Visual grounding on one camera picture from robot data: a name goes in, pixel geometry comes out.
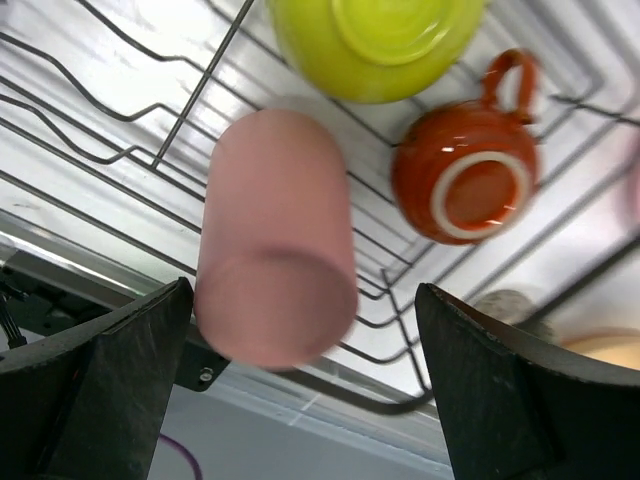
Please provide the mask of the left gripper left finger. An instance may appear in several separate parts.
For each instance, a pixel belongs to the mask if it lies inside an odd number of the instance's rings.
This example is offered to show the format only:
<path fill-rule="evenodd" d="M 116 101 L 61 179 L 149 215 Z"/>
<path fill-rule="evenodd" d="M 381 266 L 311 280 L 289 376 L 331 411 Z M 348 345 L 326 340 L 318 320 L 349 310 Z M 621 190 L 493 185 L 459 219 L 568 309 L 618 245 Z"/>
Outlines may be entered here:
<path fill-rule="evenodd" d="M 192 287 L 180 278 L 2 352 L 2 478 L 146 478 L 192 306 Z"/>

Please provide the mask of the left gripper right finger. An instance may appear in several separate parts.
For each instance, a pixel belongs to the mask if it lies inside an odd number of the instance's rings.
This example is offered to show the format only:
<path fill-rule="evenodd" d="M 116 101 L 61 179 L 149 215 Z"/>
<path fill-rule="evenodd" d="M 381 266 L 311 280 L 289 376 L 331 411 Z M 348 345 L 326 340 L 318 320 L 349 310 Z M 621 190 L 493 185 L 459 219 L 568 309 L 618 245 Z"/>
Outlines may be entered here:
<path fill-rule="evenodd" d="M 547 343 L 432 284 L 416 319 L 457 479 L 636 479 L 639 373 Z"/>

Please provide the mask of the small speckled grey cup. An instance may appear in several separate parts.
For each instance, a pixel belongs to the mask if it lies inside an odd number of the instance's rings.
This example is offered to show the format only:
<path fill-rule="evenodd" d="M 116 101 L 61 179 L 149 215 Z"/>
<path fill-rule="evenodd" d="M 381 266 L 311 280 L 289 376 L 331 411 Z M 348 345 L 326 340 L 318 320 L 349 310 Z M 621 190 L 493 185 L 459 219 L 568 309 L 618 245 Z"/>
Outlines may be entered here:
<path fill-rule="evenodd" d="M 528 296 L 518 290 L 491 291 L 476 299 L 472 306 L 487 316 L 506 325 L 515 326 L 543 341 L 552 344 L 556 342 L 554 329 L 546 321 L 529 326 L 521 325 L 535 311 L 535 305 Z"/>

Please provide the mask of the orange mug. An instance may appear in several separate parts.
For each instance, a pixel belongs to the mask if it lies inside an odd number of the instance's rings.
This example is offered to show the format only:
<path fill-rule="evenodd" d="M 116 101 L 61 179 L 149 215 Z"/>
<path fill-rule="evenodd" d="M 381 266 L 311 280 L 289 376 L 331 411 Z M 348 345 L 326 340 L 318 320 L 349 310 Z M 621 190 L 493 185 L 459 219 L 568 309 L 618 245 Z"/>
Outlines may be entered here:
<path fill-rule="evenodd" d="M 416 232 L 441 244 L 477 244 L 524 211 L 539 179 L 527 129 L 537 80 L 532 53 L 506 50 L 489 65 L 479 98 L 441 106 L 409 127 L 391 186 Z"/>

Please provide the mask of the pink cup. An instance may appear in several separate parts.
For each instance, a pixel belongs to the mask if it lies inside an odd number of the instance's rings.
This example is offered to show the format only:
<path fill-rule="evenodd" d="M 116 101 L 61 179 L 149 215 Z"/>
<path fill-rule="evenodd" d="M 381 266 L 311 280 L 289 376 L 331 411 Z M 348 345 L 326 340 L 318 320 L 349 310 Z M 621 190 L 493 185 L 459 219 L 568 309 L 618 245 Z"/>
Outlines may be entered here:
<path fill-rule="evenodd" d="M 357 308 L 337 142 L 287 109 L 234 122 L 210 161 L 194 303 L 201 335 L 230 360 L 287 370 L 336 346 Z"/>

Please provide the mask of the green bowl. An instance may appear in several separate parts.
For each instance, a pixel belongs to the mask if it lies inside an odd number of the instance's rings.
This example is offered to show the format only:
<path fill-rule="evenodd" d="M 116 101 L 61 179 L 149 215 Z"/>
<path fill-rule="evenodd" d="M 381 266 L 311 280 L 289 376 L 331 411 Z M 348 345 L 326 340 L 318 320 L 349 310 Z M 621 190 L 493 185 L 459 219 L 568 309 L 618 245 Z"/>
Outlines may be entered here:
<path fill-rule="evenodd" d="M 412 97 L 464 53 L 483 1 L 280 0 L 266 8 L 283 57 L 326 95 L 361 104 Z"/>

